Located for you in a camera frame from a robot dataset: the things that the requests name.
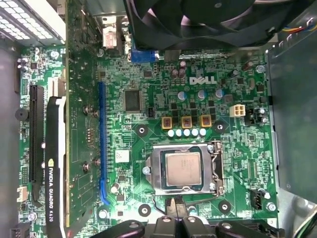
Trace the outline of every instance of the black pcie slot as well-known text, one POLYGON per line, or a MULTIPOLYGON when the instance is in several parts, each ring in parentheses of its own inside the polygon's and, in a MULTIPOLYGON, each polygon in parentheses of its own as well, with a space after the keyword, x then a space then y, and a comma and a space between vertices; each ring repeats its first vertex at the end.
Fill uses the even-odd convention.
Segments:
POLYGON ((29 182, 32 185, 32 202, 40 207, 40 189, 43 182, 41 164, 44 161, 44 88, 30 86, 30 128, 29 128, 29 182))

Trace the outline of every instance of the cpu socket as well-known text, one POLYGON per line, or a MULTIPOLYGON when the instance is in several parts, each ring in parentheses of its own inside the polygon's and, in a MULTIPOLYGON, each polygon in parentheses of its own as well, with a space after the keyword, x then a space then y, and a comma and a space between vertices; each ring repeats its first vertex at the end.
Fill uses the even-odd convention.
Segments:
POLYGON ((220 141, 156 145, 146 160, 151 173, 146 179, 156 195, 222 195, 223 165, 220 141))

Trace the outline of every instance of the cooling fan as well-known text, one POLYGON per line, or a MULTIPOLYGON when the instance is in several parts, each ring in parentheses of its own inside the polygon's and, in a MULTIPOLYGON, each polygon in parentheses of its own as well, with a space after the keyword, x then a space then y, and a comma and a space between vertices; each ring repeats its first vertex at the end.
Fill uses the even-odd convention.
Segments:
POLYGON ((314 0, 124 0, 138 50, 259 46, 314 0))

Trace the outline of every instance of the dell logo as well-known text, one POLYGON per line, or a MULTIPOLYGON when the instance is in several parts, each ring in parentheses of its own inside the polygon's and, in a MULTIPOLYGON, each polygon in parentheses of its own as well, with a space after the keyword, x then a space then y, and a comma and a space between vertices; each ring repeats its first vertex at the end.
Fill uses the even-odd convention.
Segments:
POLYGON ((214 80, 214 77, 211 76, 210 78, 207 77, 189 77, 189 84, 190 85, 196 85, 196 84, 217 84, 217 82, 214 80))

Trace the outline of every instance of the blue pcie slot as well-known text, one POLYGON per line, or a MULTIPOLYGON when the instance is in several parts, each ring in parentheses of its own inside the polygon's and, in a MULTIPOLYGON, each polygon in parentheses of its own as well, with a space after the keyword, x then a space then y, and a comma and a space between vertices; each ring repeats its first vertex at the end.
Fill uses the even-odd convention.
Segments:
POLYGON ((100 198, 101 201, 110 205, 107 200, 107 131, 106 131, 106 85, 99 82, 99 111, 100 111, 100 198))

